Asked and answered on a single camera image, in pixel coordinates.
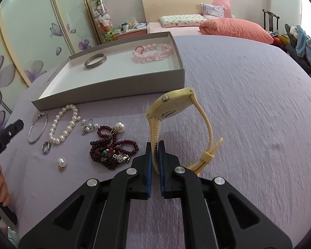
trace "triangular cutout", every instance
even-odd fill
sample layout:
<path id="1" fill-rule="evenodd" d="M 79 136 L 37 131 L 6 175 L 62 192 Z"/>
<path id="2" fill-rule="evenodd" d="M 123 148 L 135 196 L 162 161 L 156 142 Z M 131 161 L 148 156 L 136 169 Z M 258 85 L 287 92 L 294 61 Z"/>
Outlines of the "triangular cutout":
<path id="1" fill-rule="evenodd" d="M 241 229 L 247 229 L 248 227 L 259 223 L 259 217 L 244 205 L 244 203 L 242 203 L 234 194 L 229 194 L 228 200 L 234 210 Z"/>
<path id="2" fill-rule="evenodd" d="M 53 224 L 65 230 L 71 230 L 83 201 L 84 196 L 79 196 L 67 209 L 54 219 Z"/>

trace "gray box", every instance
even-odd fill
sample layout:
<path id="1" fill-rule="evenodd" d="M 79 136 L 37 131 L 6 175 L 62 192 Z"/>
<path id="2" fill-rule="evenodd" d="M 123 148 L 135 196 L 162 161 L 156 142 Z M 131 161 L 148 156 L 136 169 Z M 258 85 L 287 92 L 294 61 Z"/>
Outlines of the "gray box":
<path id="1" fill-rule="evenodd" d="M 175 53 L 161 61 L 144 64 L 132 61 L 135 47 L 152 43 L 171 44 Z M 96 68 L 86 69 L 85 61 L 98 53 L 104 53 L 107 61 Z M 182 61 L 171 33 L 144 34 L 112 41 L 70 56 L 39 87 L 32 103 L 43 111 L 71 103 L 168 92 L 184 88 L 184 81 Z"/>

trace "person's hand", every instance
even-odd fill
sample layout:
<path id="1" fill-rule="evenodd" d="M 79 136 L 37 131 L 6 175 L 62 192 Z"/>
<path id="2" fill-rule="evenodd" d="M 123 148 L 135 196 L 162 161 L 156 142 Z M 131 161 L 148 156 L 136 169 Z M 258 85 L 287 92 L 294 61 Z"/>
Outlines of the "person's hand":
<path id="1" fill-rule="evenodd" d="M 5 182 L 5 177 L 2 174 L 2 167 L 0 165 L 0 202 L 2 203 L 2 206 L 6 207 L 10 204 L 11 198 L 10 195 L 8 194 L 8 188 L 7 184 Z"/>

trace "silver screw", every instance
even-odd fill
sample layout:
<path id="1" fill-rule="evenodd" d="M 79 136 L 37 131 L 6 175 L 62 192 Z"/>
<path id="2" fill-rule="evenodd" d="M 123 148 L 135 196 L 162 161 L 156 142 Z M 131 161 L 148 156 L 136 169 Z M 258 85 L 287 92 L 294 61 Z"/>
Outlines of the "silver screw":
<path id="1" fill-rule="evenodd" d="M 223 185 L 223 184 L 225 184 L 225 179 L 222 178 L 222 177 L 216 177 L 216 178 L 214 179 L 214 182 L 215 182 L 216 184 Z"/>
<path id="2" fill-rule="evenodd" d="M 179 174 L 182 174 L 182 173 L 185 172 L 185 168 L 184 167 L 176 167 L 175 168 L 175 172 L 179 173 Z"/>
<path id="3" fill-rule="evenodd" d="M 134 168 L 127 169 L 127 174 L 129 175 L 134 175 L 136 173 L 137 173 L 137 169 L 134 169 Z"/>
<path id="4" fill-rule="evenodd" d="M 97 182 L 96 179 L 89 179 L 89 180 L 86 182 L 86 184 L 87 184 L 88 186 L 90 186 L 90 187 L 96 186 L 97 183 L 98 183 L 98 182 Z"/>

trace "nightstand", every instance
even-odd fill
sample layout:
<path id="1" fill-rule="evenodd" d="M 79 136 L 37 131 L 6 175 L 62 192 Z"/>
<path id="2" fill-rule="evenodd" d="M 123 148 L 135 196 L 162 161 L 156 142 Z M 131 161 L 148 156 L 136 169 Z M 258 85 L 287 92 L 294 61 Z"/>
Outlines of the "nightstand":
<path id="1" fill-rule="evenodd" d="M 135 36 L 135 35 L 140 35 L 140 34 L 146 34 L 146 27 L 142 27 L 139 29 L 129 29 L 127 32 L 120 32 L 119 34 L 115 34 L 116 39 L 122 39 L 126 38 L 129 36 Z"/>

